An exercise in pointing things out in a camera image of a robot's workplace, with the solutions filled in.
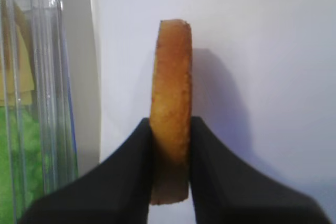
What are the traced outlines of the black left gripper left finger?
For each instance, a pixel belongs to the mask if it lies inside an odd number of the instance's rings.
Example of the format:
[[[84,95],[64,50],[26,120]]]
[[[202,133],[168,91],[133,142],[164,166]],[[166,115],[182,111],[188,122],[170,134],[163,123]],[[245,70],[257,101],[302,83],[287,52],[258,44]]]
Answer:
[[[103,163],[35,201],[19,223],[147,223],[152,182],[152,132],[143,118]]]

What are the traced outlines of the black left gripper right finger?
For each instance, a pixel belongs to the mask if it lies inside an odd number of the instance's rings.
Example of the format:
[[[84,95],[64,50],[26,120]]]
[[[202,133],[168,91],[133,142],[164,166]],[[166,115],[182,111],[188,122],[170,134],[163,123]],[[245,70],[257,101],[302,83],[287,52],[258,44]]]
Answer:
[[[248,165],[200,117],[191,120],[190,183],[197,223],[330,223],[315,200]]]

